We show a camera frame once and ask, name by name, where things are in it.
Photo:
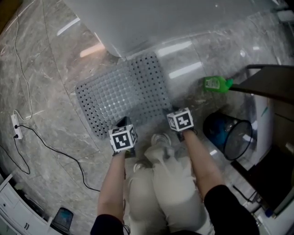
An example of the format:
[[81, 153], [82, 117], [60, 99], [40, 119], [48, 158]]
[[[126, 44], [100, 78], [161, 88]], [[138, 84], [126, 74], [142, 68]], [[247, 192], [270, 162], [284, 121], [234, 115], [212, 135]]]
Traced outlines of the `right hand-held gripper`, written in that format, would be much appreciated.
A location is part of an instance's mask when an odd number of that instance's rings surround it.
[[163, 109], [163, 114], [168, 121], [169, 127], [176, 135], [180, 142], [184, 141], [183, 131], [191, 130], [196, 135], [198, 132], [194, 128], [194, 122], [188, 107], [182, 109]]

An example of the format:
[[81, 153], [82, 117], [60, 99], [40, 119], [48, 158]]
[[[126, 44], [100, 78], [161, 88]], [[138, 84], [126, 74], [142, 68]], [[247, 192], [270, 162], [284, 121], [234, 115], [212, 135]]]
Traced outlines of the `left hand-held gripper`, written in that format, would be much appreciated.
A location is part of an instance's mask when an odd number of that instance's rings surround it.
[[129, 117], [123, 117], [117, 121], [114, 128], [109, 130], [108, 133], [113, 156], [121, 151], [126, 151], [126, 158], [136, 156], [135, 144], [137, 143], [138, 135]]

